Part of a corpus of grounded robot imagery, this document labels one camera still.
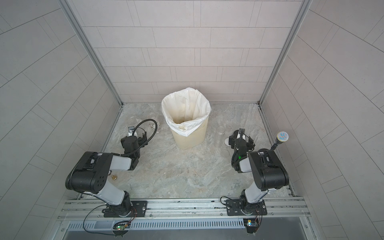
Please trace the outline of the white jar lid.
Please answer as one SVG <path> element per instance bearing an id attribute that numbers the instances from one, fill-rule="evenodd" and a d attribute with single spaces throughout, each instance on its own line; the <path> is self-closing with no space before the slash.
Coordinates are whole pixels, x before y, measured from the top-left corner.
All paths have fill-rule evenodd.
<path id="1" fill-rule="evenodd" d="M 225 139 L 225 145 L 226 145 L 227 147 L 230 147 L 230 146 L 231 146 L 231 144 L 229 143 L 229 138 L 226 138 L 226 139 Z"/>

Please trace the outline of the black lid glass jar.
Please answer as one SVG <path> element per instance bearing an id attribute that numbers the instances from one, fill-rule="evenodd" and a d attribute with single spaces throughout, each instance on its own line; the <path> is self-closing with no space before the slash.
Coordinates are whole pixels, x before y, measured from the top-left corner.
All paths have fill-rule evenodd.
<path id="1" fill-rule="evenodd" d="M 236 118 L 236 107 L 233 104 L 223 105 L 221 123 L 230 124 Z"/>

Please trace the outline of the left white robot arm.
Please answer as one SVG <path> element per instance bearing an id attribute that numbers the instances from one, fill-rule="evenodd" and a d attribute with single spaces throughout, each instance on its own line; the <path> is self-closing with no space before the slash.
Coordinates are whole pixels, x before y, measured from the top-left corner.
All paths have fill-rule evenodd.
<path id="1" fill-rule="evenodd" d="M 130 133 L 121 139 L 124 154 L 85 152 L 65 181 L 68 190 L 85 193 L 109 206 L 130 209 L 129 194 L 113 186 L 108 175 L 112 171 L 133 171 L 140 158 L 140 148 L 147 143 L 147 133 Z"/>

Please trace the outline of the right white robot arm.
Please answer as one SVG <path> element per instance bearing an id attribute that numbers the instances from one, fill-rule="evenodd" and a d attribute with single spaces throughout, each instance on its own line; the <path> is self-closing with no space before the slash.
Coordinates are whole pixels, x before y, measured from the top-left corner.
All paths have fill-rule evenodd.
<path id="1" fill-rule="evenodd" d="M 277 133 L 275 143 L 270 149 L 255 151 L 256 144 L 251 137 L 240 128 L 225 140 L 225 144 L 234 150 L 231 166 L 238 173 L 252 173 L 254 182 L 240 196 L 243 211 L 250 211 L 262 202 L 263 197 L 272 190 L 278 190 L 289 184 L 289 175 L 275 149 L 287 142 L 286 132 Z"/>

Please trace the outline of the round knob on stalk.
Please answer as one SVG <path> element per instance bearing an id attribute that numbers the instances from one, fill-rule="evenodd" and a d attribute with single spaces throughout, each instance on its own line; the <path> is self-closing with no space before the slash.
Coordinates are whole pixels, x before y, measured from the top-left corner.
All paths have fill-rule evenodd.
<path id="1" fill-rule="evenodd" d="M 278 147 L 278 145 L 285 143 L 286 141 L 288 141 L 288 139 L 289 139 L 289 135 L 287 132 L 281 131 L 277 133 L 275 143 L 272 145 L 271 150 L 275 150 Z"/>

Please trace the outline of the beige ribbed trash bin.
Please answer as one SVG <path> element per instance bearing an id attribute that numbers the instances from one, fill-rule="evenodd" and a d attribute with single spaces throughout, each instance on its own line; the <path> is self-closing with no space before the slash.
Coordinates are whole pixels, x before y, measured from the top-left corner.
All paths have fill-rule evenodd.
<path id="1" fill-rule="evenodd" d="M 201 144 L 206 137 L 208 121 L 209 121 L 209 118 L 204 120 L 203 123 L 188 137 L 181 136 L 177 134 L 175 131 L 171 130 L 171 133 L 174 137 L 176 145 L 181 150 L 187 150 Z"/>

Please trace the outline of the white trash bag liner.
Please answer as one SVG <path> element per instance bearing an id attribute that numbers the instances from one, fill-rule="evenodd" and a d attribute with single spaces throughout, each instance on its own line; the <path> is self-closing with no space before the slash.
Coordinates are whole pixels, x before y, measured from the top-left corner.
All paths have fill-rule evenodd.
<path id="1" fill-rule="evenodd" d="M 207 98 L 193 88 L 168 94 L 162 100 L 162 113 L 167 125 L 183 137 L 196 131 L 209 118 L 211 110 Z"/>

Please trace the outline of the right circuit board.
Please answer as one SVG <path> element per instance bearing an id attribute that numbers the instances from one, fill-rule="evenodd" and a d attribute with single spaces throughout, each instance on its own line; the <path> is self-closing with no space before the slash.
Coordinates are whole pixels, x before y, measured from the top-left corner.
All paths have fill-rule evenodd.
<path id="1" fill-rule="evenodd" d="M 258 219 L 243 219 L 243 222 L 248 234 L 255 234 L 260 228 Z"/>

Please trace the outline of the circuit board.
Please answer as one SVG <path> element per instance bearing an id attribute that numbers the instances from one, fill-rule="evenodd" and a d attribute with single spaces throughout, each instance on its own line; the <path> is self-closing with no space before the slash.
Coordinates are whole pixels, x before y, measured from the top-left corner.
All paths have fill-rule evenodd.
<path id="1" fill-rule="evenodd" d="M 243 219 L 243 222 L 248 234 L 255 234 L 260 228 L 258 219 Z"/>
<path id="2" fill-rule="evenodd" d="M 114 231 L 124 231 L 130 225 L 129 221 L 121 221 L 113 226 Z"/>

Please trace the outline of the left circuit board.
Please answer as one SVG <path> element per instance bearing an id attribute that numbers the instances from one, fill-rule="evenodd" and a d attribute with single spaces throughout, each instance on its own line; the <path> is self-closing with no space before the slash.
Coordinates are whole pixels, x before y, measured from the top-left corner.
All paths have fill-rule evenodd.
<path id="1" fill-rule="evenodd" d="M 113 226 L 114 231 L 124 231 L 130 225 L 129 221 L 121 221 Z"/>

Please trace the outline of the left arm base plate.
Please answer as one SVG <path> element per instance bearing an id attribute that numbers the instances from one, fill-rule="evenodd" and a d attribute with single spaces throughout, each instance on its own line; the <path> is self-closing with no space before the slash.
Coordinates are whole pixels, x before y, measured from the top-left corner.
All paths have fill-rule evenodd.
<path id="1" fill-rule="evenodd" d="M 104 218 L 142 218 L 146 215 L 148 207 L 148 201 L 131 201 L 131 208 L 129 211 L 123 211 L 120 215 L 111 210 L 110 207 L 106 207 L 102 210 Z"/>

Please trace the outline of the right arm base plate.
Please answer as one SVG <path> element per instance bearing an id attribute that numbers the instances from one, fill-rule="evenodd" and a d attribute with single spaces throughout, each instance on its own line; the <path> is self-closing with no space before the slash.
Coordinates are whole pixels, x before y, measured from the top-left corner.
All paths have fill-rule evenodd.
<path id="1" fill-rule="evenodd" d="M 268 214 L 265 202 L 250 204 L 246 200 L 225 201 L 228 216 L 266 216 Z"/>

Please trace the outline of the aluminium mounting rail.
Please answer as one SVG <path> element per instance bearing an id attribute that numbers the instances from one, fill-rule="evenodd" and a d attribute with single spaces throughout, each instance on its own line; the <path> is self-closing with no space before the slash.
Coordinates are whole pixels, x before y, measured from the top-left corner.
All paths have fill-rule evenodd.
<path id="1" fill-rule="evenodd" d="M 136 220 L 161 219 L 226 219 L 309 217 L 310 211 L 302 197 L 265 198 L 253 213 L 241 210 L 238 204 L 223 198 L 205 199 L 133 199 Z M 102 220 L 106 206 L 96 199 L 68 200 L 59 208 L 56 220 Z"/>

